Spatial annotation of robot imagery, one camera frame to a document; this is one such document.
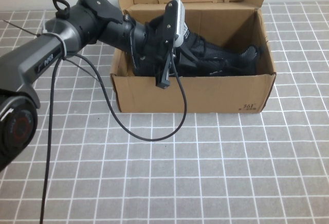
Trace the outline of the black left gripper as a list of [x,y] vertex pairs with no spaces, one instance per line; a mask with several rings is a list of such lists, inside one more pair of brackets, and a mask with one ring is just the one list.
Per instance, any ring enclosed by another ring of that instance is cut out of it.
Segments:
[[[169,75],[173,47],[177,36],[177,23],[164,20],[151,20],[137,24],[133,39],[136,53],[155,65],[156,86],[166,89],[170,86]],[[177,66],[179,68],[195,68],[195,57],[189,50],[180,50]]]

